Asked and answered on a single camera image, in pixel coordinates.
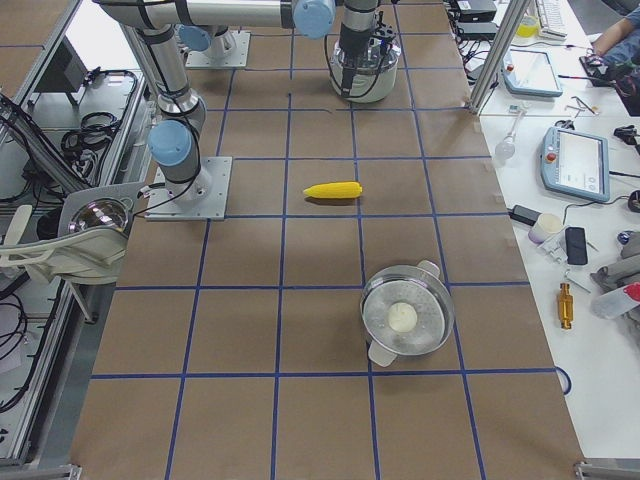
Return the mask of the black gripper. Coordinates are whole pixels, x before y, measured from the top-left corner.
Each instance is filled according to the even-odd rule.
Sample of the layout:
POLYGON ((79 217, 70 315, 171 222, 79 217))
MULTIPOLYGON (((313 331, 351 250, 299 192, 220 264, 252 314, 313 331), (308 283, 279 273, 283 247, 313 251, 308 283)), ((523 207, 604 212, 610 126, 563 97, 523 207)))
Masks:
POLYGON ((344 53, 340 93, 349 95, 357 73, 359 58, 366 51, 366 33, 341 32, 339 47, 344 53))

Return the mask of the person forearm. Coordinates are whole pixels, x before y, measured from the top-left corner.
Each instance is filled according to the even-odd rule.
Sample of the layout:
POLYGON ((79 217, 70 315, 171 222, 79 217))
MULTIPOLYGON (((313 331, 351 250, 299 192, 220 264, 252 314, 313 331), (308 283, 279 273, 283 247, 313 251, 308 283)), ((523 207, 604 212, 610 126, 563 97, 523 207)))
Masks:
POLYGON ((617 44, 626 40, 631 34, 639 30, 639 8, 624 16, 615 24, 607 28, 593 43, 593 51, 599 56, 605 55, 617 44))

